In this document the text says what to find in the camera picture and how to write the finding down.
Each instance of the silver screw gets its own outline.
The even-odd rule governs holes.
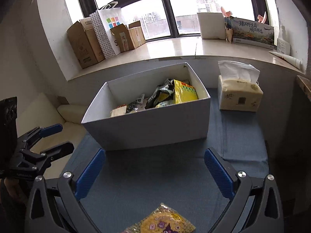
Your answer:
[[[272,174],[268,174],[267,178],[268,180],[274,180],[274,176]]]
[[[63,174],[64,178],[70,178],[71,177],[71,172],[65,172]]]
[[[246,173],[243,172],[243,171],[239,171],[238,172],[238,176],[241,177],[241,178],[244,178],[244,177],[246,177]]]
[[[37,176],[37,177],[35,178],[35,180],[36,180],[36,181],[42,180],[42,176],[41,176],[41,175]]]

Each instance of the tissue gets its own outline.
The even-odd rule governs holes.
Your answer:
[[[260,71],[236,61],[219,61],[219,109],[256,112],[263,92],[256,83]]]
[[[223,81],[228,79],[240,79],[256,83],[260,71],[252,65],[246,65],[236,61],[218,61],[221,78]]]

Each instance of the white shopping bag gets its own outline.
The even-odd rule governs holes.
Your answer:
[[[121,52],[118,42],[110,29],[119,24],[126,24],[121,8],[115,8],[118,2],[112,3],[114,3],[112,8],[108,9],[107,7],[110,5],[107,4],[102,9],[90,14],[97,39],[106,59]]]

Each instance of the bag handle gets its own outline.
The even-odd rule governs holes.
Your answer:
[[[106,10],[108,6],[109,6],[108,9],[113,9],[117,4],[118,4],[118,2],[116,2],[116,1],[115,1],[115,2],[111,2],[111,3],[109,3],[109,4],[106,4],[106,5],[102,6],[99,10]]]

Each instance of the blue rubber pad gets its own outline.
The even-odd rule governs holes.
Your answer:
[[[76,182],[75,197],[77,200],[85,198],[91,189],[96,177],[101,171],[103,164],[105,162],[105,151],[99,149],[97,154],[85,168],[83,173],[80,175]]]
[[[40,137],[48,137],[63,130],[63,126],[61,124],[55,124],[50,127],[46,127],[39,132]]]
[[[204,162],[220,189],[222,196],[232,200],[235,195],[234,182],[209,149],[204,153]]]

